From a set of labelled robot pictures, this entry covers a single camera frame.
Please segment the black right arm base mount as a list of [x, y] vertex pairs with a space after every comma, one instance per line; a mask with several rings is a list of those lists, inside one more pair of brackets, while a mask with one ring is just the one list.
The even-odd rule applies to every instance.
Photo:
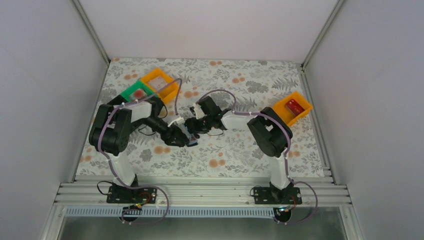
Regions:
[[292, 184], [280, 190], [274, 186], [254, 186], [249, 195], [256, 205], [300, 205], [303, 203], [301, 191]]

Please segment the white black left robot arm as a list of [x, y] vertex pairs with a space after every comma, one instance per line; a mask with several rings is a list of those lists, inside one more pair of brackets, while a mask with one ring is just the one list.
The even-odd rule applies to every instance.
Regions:
[[126, 152], [130, 136], [137, 128], [151, 128], [168, 146], [186, 147], [190, 143], [181, 120], [167, 123], [159, 116], [164, 106], [159, 97], [152, 96], [119, 105], [102, 104], [97, 109], [88, 141], [106, 157], [114, 176], [112, 182], [122, 186], [119, 196], [128, 203], [134, 202], [140, 191]]

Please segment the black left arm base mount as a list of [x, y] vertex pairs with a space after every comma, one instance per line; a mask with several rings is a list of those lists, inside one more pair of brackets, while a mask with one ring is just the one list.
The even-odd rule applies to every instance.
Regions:
[[108, 204], [154, 204], [157, 189], [152, 187], [128, 189], [120, 185], [112, 185], [107, 193]]

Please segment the black leather card holder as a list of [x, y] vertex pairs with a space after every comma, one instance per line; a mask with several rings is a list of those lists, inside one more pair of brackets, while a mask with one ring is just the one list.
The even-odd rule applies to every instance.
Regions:
[[186, 132], [187, 138], [188, 138], [188, 143], [186, 144], [187, 147], [194, 147], [196, 145], [198, 145], [198, 138], [190, 132]]

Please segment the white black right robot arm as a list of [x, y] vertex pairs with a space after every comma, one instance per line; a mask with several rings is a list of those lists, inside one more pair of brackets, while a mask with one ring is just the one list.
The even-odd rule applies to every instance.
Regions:
[[268, 156], [272, 200], [282, 204], [289, 199], [289, 189], [294, 186], [288, 170], [293, 132], [271, 107], [259, 112], [221, 109], [211, 97], [206, 96], [190, 110], [195, 117], [186, 119], [184, 123], [190, 134], [207, 134], [212, 129], [250, 131], [259, 149]]

